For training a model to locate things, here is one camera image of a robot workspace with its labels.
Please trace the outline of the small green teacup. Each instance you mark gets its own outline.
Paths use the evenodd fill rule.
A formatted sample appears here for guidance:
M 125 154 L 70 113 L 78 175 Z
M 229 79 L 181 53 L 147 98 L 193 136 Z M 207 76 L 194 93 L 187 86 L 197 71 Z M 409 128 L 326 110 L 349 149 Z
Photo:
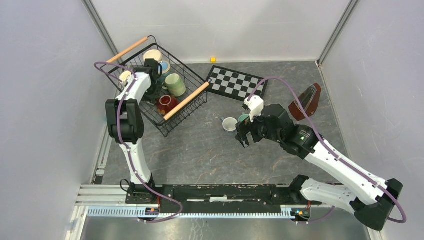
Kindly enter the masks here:
M 243 113 L 241 116 L 239 116 L 238 118 L 238 122 L 239 123 L 248 123 L 250 121 L 250 115 L 247 113 Z

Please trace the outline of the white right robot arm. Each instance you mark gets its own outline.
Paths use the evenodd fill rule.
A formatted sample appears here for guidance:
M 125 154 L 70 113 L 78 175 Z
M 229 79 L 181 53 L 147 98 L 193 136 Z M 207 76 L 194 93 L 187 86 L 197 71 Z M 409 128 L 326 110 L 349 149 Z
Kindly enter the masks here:
M 327 185 L 308 176 L 299 175 L 289 189 L 289 199 L 295 204 L 316 201 L 345 210 L 366 227 L 383 230 L 398 204 L 403 184 L 395 178 L 386 180 L 352 162 L 337 151 L 313 128 L 295 124 L 280 104 L 266 106 L 258 115 L 236 124 L 236 139 L 243 147 L 270 140 L 288 154 L 311 163 L 338 180 L 342 186 Z

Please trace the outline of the grey blue mug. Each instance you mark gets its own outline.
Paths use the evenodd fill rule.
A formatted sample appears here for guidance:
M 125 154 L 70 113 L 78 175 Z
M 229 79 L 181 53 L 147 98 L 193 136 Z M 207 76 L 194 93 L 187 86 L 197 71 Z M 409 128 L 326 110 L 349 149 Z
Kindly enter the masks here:
M 227 133 L 235 133 L 237 131 L 236 125 L 238 120 L 233 117 L 221 118 L 222 128 Z

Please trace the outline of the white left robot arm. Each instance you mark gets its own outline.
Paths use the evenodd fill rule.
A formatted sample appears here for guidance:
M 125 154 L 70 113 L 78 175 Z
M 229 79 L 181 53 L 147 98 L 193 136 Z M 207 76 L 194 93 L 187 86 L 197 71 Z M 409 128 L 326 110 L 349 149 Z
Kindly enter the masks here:
M 108 133 L 122 149 L 130 170 L 126 203 L 152 204 L 159 193 L 143 151 L 145 124 L 139 104 L 156 90 L 162 67 L 148 58 L 143 66 L 124 70 L 129 75 L 121 80 L 122 92 L 105 103 Z

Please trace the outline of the light green mug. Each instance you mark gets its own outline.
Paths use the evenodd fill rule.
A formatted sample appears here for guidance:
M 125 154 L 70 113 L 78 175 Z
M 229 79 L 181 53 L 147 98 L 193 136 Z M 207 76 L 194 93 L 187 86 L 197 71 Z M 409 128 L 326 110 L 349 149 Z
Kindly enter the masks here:
M 186 86 L 182 77 L 172 73 L 165 78 L 164 84 L 169 93 L 174 97 L 181 97 L 186 92 Z

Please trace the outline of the red floral mug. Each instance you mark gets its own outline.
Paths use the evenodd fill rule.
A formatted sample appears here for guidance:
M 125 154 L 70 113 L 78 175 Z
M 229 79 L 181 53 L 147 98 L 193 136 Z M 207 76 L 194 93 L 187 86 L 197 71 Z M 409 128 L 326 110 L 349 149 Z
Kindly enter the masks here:
M 156 100 L 157 111 L 161 116 L 165 116 L 174 109 L 180 102 L 172 95 L 163 95 Z

